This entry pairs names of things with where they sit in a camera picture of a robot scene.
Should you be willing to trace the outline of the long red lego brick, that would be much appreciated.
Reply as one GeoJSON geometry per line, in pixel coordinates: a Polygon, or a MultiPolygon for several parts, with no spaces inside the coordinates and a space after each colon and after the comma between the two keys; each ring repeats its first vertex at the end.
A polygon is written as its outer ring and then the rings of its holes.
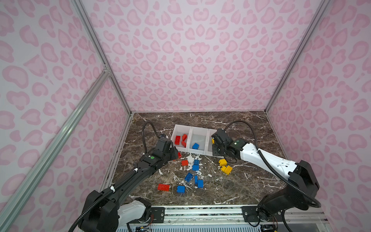
{"type": "Polygon", "coordinates": [[[175,145],[180,145],[181,143],[181,136],[176,136],[175,137],[175,145]]]}

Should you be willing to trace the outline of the blue lego brick diagonal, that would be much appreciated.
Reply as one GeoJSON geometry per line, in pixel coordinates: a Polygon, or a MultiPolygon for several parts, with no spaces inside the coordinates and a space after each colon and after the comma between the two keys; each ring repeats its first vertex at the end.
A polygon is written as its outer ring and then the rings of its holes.
{"type": "Polygon", "coordinates": [[[186,182],[190,182],[190,181],[192,180],[192,178],[193,178],[193,174],[188,173],[188,174],[186,175],[186,177],[185,177],[185,181],[186,181],[186,182]]]}

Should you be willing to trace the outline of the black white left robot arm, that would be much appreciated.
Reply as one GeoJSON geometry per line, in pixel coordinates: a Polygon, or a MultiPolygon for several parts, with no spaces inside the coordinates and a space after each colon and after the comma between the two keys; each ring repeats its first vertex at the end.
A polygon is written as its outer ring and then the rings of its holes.
{"type": "Polygon", "coordinates": [[[133,169],[112,186],[86,198],[81,215],[71,225],[70,231],[79,228],[84,232],[115,232],[118,227],[133,220],[149,217],[151,204],[139,198],[124,205],[126,198],[146,179],[169,161],[178,158],[178,150],[171,139],[161,137],[154,148],[141,156],[133,169]]]}

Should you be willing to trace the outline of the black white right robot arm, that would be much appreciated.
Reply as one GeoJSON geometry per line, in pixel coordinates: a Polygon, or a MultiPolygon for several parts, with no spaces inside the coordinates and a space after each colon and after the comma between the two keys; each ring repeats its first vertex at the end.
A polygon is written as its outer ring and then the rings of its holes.
{"type": "Polygon", "coordinates": [[[247,214],[248,219],[269,221],[278,212],[282,213],[291,208],[305,211],[310,207],[321,207],[321,203],[316,199],[320,186],[308,162],[295,162],[278,157],[262,150],[257,141],[251,143],[242,138],[232,140],[213,136],[212,145],[215,154],[250,162],[270,172],[285,184],[283,189],[265,195],[255,211],[247,214]]]}

